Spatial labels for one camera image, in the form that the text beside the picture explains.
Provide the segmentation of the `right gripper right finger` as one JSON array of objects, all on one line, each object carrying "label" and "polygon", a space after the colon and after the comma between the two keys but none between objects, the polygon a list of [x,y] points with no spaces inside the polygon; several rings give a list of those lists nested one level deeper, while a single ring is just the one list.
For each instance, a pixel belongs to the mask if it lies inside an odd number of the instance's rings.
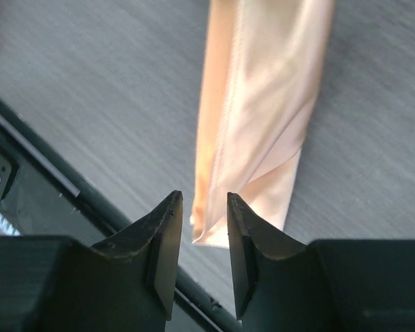
[{"label": "right gripper right finger", "polygon": [[415,331],[415,240],[305,245],[233,193],[227,222],[244,331]]}]

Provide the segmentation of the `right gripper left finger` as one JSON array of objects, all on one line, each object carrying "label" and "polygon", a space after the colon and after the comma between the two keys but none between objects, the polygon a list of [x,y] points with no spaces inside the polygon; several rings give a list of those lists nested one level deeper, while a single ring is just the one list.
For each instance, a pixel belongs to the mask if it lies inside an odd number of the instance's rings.
[{"label": "right gripper left finger", "polygon": [[164,331],[172,317],[183,195],[92,246],[0,237],[0,331]]}]

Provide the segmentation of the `peach cloth napkin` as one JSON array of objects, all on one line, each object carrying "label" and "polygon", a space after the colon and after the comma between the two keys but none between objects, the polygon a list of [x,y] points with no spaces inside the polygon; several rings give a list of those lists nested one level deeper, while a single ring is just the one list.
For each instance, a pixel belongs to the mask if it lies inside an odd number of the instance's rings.
[{"label": "peach cloth napkin", "polygon": [[284,227],[317,100],[333,1],[211,1],[196,141],[192,241],[228,247],[236,193]]}]

